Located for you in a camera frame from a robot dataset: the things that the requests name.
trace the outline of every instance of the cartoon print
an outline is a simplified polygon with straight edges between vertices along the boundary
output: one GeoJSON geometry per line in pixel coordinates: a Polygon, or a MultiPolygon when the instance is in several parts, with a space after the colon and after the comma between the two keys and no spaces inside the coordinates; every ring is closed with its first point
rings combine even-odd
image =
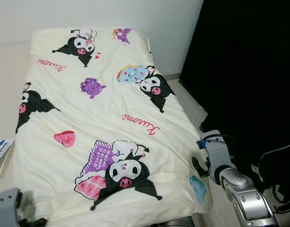
{"type": "Polygon", "coordinates": [[[49,65],[52,68],[54,67],[55,70],[57,70],[57,72],[61,72],[61,71],[63,71],[63,69],[67,68],[66,66],[61,66],[59,64],[56,64],[56,63],[53,63],[51,61],[47,61],[47,60],[44,60],[44,59],[38,59],[38,60],[36,60],[36,63],[40,63],[42,65],[49,65]]]}
{"type": "Polygon", "coordinates": [[[75,142],[75,133],[74,131],[63,131],[59,134],[55,134],[54,138],[56,141],[61,143],[64,147],[69,148],[73,146],[75,142]]]}
{"type": "Polygon", "coordinates": [[[156,133],[155,130],[160,130],[160,127],[154,126],[152,123],[150,123],[146,120],[143,120],[141,118],[132,117],[126,113],[122,115],[122,120],[123,121],[124,120],[131,121],[131,122],[137,123],[139,125],[142,125],[142,126],[148,128],[147,131],[149,132],[149,135],[155,135],[155,133],[156,133]]]}
{"type": "Polygon", "coordinates": [[[169,94],[174,94],[168,85],[166,79],[160,74],[148,75],[141,83],[140,88],[143,93],[150,97],[153,104],[163,113],[163,107],[166,102],[165,98],[169,94]]]}
{"type": "Polygon", "coordinates": [[[94,98],[94,96],[101,93],[101,91],[105,87],[106,85],[101,85],[100,83],[97,82],[97,79],[93,78],[86,78],[85,82],[82,82],[80,84],[82,92],[87,92],[87,94],[90,95],[90,98],[94,98]]]}
{"type": "Polygon", "coordinates": [[[126,43],[130,44],[130,42],[127,38],[127,35],[131,30],[132,29],[130,29],[130,28],[125,28],[124,30],[117,28],[113,31],[113,35],[117,36],[117,39],[121,40],[122,42],[126,42],[126,43]]]}
{"type": "Polygon", "coordinates": [[[101,52],[97,52],[95,59],[98,59],[100,54],[101,52]]]}
{"type": "Polygon", "coordinates": [[[75,180],[74,189],[94,200],[91,210],[109,195],[129,187],[162,199],[157,195],[153,182],[148,180],[150,173],[147,166],[140,161],[145,154],[136,154],[140,147],[149,152],[148,148],[134,142],[116,140],[112,146],[99,140],[95,142],[88,163],[75,180]]]}
{"type": "Polygon", "coordinates": [[[151,65],[146,68],[140,65],[128,65],[119,71],[117,80],[123,83],[140,83],[153,71],[155,67],[151,65]]]}
{"type": "Polygon", "coordinates": [[[61,52],[65,54],[72,54],[78,56],[78,59],[87,67],[91,54],[94,52],[94,37],[96,37],[97,32],[91,28],[81,29],[81,30],[71,30],[71,33],[75,33],[76,37],[71,37],[67,44],[58,50],[53,50],[52,53],[61,52]]]}
{"type": "Polygon", "coordinates": [[[138,151],[139,147],[143,147],[144,151],[149,153],[149,149],[141,144],[116,140],[112,144],[112,153],[116,154],[115,156],[112,157],[112,160],[114,162],[124,160],[128,157],[130,153],[132,153],[133,156],[136,156],[136,152],[138,151]]]}
{"type": "Polygon", "coordinates": [[[48,112],[55,108],[47,99],[42,99],[39,93],[33,90],[27,91],[31,86],[31,83],[26,83],[24,85],[23,95],[21,98],[21,105],[18,114],[18,125],[16,128],[16,133],[19,127],[25,124],[29,120],[29,116],[32,112],[48,112]]]}

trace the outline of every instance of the blue sticker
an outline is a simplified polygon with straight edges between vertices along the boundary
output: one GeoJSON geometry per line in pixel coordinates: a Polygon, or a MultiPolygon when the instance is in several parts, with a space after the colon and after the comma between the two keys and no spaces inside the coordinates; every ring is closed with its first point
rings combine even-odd
{"type": "Polygon", "coordinates": [[[204,202],[203,198],[204,198],[205,193],[206,193],[205,184],[202,181],[200,181],[199,179],[197,179],[195,176],[190,178],[190,184],[192,185],[199,202],[204,202]]]}

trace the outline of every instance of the small red heart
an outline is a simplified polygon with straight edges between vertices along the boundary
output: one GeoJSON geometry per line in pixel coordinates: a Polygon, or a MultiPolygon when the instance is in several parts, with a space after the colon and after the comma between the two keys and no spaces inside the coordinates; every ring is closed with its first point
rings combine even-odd
{"type": "Polygon", "coordinates": [[[64,147],[68,148],[71,147],[75,142],[75,133],[74,131],[63,131],[59,134],[55,134],[54,138],[64,147]]]}

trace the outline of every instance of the white wall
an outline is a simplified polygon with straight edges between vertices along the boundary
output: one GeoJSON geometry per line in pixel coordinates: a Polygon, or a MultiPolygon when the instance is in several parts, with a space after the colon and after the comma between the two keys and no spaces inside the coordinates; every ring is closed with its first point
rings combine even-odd
{"type": "Polygon", "coordinates": [[[0,0],[0,45],[50,27],[125,26],[150,38],[164,73],[180,72],[203,0],[0,0]]]}

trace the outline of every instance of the baseboard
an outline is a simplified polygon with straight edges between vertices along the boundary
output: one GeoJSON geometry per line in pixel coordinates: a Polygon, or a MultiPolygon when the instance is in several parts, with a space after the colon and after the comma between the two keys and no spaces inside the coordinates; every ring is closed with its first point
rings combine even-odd
{"type": "Polygon", "coordinates": [[[172,79],[178,79],[180,75],[181,75],[180,72],[176,72],[176,73],[164,74],[164,77],[166,80],[172,80],[172,79]]]}

